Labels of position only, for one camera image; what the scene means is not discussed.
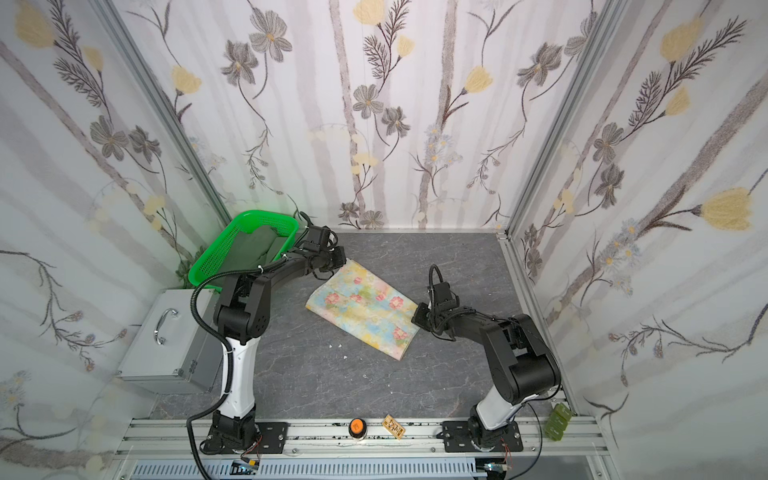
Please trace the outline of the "pastel floral skirt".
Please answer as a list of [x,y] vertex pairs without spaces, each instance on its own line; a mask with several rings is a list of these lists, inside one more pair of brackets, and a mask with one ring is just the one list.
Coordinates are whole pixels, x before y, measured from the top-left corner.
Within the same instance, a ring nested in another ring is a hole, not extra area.
[[310,295],[306,308],[395,360],[419,331],[411,322],[417,304],[351,259]]

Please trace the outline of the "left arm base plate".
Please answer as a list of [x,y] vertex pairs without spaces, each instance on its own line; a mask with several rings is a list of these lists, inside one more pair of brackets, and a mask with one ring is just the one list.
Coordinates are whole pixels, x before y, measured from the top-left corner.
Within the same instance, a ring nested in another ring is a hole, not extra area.
[[206,455],[281,454],[288,427],[287,422],[263,421],[247,424],[239,433],[220,432],[212,427],[199,447]]

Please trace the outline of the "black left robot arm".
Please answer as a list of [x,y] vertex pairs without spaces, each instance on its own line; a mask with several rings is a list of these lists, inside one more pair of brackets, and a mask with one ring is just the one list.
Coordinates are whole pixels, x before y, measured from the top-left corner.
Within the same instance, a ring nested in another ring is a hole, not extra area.
[[[254,370],[260,338],[271,318],[272,293],[287,282],[308,275],[334,274],[346,263],[338,236],[327,226],[308,226],[296,244],[262,266],[216,273],[196,286],[190,312],[197,325],[223,349],[219,399],[186,420],[192,453],[219,455],[253,452],[262,434],[255,420]],[[212,324],[197,307],[202,291],[216,280],[223,286],[214,306]]]

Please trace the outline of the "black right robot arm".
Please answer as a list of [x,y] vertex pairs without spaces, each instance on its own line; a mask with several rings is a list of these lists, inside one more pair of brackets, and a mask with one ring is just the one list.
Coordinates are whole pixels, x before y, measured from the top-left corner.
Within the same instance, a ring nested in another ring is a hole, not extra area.
[[428,287],[428,301],[418,305],[412,323],[439,340],[472,341],[483,348],[493,387],[469,414],[469,439],[490,449],[511,432],[515,415],[561,385],[554,354],[528,315],[501,318],[463,305],[450,284]]

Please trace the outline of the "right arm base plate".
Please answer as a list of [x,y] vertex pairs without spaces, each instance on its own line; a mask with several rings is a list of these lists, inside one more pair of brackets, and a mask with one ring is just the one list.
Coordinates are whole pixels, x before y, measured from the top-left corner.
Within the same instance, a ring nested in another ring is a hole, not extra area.
[[517,453],[524,449],[516,422],[487,430],[479,420],[444,421],[436,438],[446,453]]

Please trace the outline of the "dark green skirt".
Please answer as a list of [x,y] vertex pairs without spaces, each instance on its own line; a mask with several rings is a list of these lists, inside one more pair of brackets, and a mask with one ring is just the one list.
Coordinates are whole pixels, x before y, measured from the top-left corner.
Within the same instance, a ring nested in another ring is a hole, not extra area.
[[239,232],[219,271],[255,269],[271,263],[285,244],[274,227],[263,225],[251,233]]

